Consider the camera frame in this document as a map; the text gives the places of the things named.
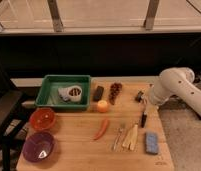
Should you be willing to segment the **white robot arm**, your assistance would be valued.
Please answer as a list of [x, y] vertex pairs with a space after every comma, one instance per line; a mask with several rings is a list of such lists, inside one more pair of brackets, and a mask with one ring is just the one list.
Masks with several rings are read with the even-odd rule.
[[165, 69], [150, 88], [148, 99], [151, 104], [160, 106], [176, 95], [201, 117], [201, 90], [193, 84], [194, 79], [195, 74], [188, 67]]

